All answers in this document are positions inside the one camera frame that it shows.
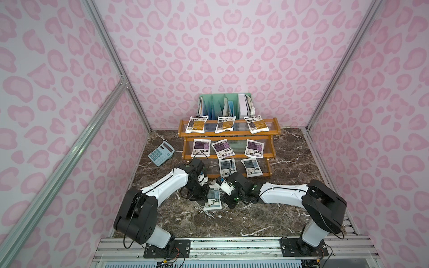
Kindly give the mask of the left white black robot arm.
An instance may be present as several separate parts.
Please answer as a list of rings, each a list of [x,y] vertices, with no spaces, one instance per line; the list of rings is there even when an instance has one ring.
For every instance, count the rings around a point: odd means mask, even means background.
[[[173,235],[157,226],[158,208],[172,194],[185,188],[190,201],[207,201],[209,192],[205,165],[193,159],[172,169],[154,184],[142,189],[130,188],[114,220],[115,231],[142,245],[159,249],[171,247]]]

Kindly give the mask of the blue-grey label coffee bag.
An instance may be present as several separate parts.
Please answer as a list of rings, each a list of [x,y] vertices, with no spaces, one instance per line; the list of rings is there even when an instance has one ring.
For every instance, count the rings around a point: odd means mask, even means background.
[[[223,159],[219,161],[220,176],[228,178],[233,173],[237,172],[234,159]]]
[[[262,176],[263,172],[258,164],[258,161],[254,158],[241,159],[241,163],[243,164],[246,176],[248,178]]]

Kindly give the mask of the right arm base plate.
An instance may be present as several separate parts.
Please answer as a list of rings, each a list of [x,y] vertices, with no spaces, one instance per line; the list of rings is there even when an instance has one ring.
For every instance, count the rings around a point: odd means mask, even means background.
[[[301,238],[292,239],[282,237],[280,240],[280,249],[283,257],[328,257],[330,254],[325,241],[322,240],[318,246],[313,247],[305,243]]]

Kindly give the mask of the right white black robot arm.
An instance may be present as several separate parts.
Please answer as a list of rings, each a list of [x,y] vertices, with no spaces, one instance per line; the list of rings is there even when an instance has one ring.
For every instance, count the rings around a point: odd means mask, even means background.
[[[224,192],[222,201],[230,209],[239,202],[285,204],[303,208],[310,216],[298,241],[299,250],[314,252],[328,234],[342,234],[347,202],[319,180],[302,185],[253,183],[240,173],[233,173],[216,182]]]

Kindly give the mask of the purple label coffee bag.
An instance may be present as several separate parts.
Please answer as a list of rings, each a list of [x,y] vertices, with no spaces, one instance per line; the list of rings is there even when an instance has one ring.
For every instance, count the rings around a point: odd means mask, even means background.
[[[193,140],[193,150],[191,157],[210,157],[211,140],[195,139]]]
[[[263,142],[247,139],[244,155],[250,158],[260,159],[264,157],[263,153],[264,153]]]
[[[218,142],[215,142],[211,146],[214,149],[216,156],[219,160],[223,160],[227,157],[235,156],[235,153],[231,148],[227,139],[223,139]]]

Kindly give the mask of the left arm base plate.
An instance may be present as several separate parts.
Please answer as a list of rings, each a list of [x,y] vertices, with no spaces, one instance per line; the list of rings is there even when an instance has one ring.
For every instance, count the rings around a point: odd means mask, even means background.
[[[145,248],[144,259],[173,258],[179,255],[181,258],[189,258],[191,240],[174,239],[168,242],[165,248],[148,245]]]

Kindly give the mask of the blue-grey label coffee bag front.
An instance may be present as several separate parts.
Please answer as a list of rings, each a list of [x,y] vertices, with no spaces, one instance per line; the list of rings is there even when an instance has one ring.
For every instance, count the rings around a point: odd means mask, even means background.
[[[237,172],[234,159],[223,159],[219,161],[220,176],[228,178],[233,173]]]

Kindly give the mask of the yellow label coffee bag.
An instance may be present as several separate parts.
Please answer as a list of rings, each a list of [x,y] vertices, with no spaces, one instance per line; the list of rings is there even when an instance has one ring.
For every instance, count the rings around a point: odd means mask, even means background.
[[[248,128],[251,134],[270,131],[269,127],[267,126],[261,115],[246,116],[244,117],[244,120],[248,124]]]
[[[236,117],[219,117],[217,119],[217,126],[215,133],[219,134],[225,131],[233,131],[233,126],[235,124]]]

